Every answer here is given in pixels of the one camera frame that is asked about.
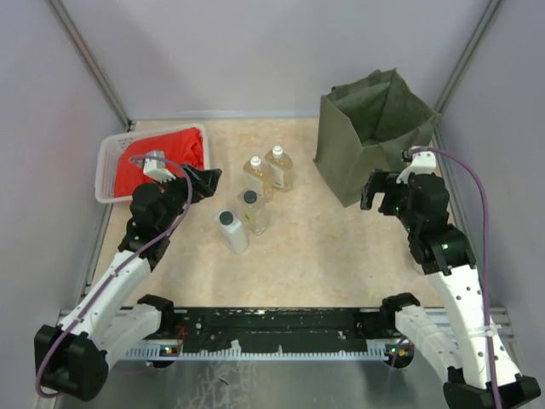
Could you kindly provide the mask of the green canvas bag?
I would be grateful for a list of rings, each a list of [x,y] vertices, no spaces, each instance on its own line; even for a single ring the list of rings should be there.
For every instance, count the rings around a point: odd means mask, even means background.
[[[359,202],[372,170],[403,170],[401,153],[427,146],[439,118],[396,69],[375,70],[321,96],[314,163],[348,207]]]

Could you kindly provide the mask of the clear bottle black cap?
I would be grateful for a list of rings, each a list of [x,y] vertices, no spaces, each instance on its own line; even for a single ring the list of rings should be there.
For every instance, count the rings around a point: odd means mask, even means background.
[[[239,214],[244,225],[255,235],[263,234],[269,225],[265,199],[246,189],[238,195]]]

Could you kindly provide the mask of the amber bottle white cap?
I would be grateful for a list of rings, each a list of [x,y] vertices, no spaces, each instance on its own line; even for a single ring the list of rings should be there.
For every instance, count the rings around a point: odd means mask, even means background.
[[[265,155],[265,162],[272,171],[272,184],[281,191],[288,192],[293,188],[294,165],[291,157],[277,145]]]
[[[270,202],[273,198],[273,175],[270,167],[258,156],[253,156],[244,164],[249,189]]]

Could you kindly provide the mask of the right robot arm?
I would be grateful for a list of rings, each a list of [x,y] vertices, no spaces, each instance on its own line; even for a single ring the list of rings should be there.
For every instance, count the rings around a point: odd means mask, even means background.
[[[410,293],[383,300],[381,329],[416,346],[439,376],[450,408],[518,408],[538,398],[538,381],[521,373],[485,311],[471,246],[449,222],[444,180],[435,174],[398,178],[397,172],[373,170],[360,207],[369,210],[376,193],[383,193],[379,211],[402,223],[410,254],[442,299],[452,333],[439,329]]]

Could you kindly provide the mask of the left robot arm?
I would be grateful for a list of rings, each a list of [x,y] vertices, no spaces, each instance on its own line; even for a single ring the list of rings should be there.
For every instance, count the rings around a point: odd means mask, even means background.
[[[57,325],[34,337],[35,390],[44,399],[65,394],[93,400],[110,370],[140,341],[166,338],[177,327],[174,304],[147,295],[117,317],[134,289],[159,264],[172,233],[190,206],[215,194],[222,171],[177,164],[162,169],[132,193],[125,235],[108,269],[85,298]]]

